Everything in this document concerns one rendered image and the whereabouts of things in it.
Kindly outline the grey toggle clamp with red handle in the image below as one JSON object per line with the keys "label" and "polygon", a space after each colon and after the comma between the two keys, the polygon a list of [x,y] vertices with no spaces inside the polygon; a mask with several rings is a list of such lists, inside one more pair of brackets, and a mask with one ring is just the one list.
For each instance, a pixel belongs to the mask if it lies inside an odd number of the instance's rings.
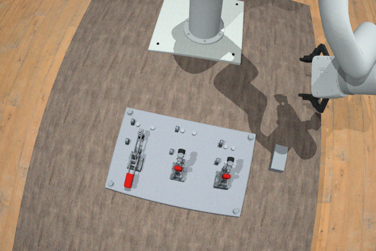
{"label": "grey toggle clamp with red handle", "polygon": [[[177,180],[184,182],[185,177],[186,177],[186,172],[187,168],[183,164],[183,155],[185,155],[185,150],[184,149],[179,149],[178,150],[178,157],[177,157],[177,162],[175,165],[172,166],[172,171],[170,175],[170,179],[172,180]],[[181,163],[181,165],[180,165]],[[183,164],[183,165],[182,165]]]}

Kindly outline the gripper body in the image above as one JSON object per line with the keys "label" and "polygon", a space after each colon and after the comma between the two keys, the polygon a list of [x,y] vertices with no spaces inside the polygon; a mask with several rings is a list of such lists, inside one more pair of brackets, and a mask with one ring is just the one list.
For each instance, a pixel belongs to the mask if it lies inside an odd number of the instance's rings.
{"label": "gripper body", "polygon": [[337,99],[348,96],[338,84],[339,64],[334,56],[314,56],[312,60],[311,93],[313,97]]}

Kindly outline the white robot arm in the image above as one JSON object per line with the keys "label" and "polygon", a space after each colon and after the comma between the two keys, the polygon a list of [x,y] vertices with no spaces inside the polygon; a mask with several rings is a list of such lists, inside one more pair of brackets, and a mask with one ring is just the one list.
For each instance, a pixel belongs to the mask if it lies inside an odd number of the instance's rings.
{"label": "white robot arm", "polygon": [[[185,36],[210,45],[221,40],[223,0],[190,0]],[[376,25],[363,22],[353,32],[348,0],[318,0],[325,38],[339,64],[338,84],[345,94],[376,95]]]}

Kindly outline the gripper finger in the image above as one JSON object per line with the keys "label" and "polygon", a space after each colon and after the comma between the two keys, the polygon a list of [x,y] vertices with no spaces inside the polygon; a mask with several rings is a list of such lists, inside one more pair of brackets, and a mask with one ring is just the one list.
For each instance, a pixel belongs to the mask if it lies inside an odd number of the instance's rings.
{"label": "gripper finger", "polygon": [[298,96],[303,97],[303,100],[309,100],[312,104],[312,106],[319,112],[323,113],[325,107],[327,106],[327,103],[329,99],[322,99],[321,103],[319,104],[318,100],[320,98],[313,97],[312,94],[307,94],[307,93],[299,93]]}
{"label": "gripper finger", "polygon": [[324,44],[319,44],[317,48],[314,49],[314,51],[310,55],[306,55],[303,58],[300,58],[300,61],[311,63],[314,56],[320,56],[320,53],[323,53],[323,56],[329,56],[329,53],[327,51],[327,48]]}

